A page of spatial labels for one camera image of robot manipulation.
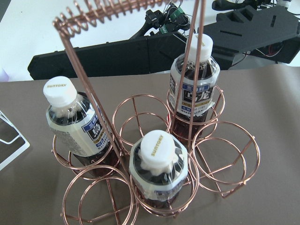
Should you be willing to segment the tea bottle white cap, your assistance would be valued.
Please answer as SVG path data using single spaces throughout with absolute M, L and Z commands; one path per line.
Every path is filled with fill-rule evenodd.
M 149 206 L 166 208 L 188 176 L 188 151 L 172 134 L 150 131 L 132 146 L 129 172 Z

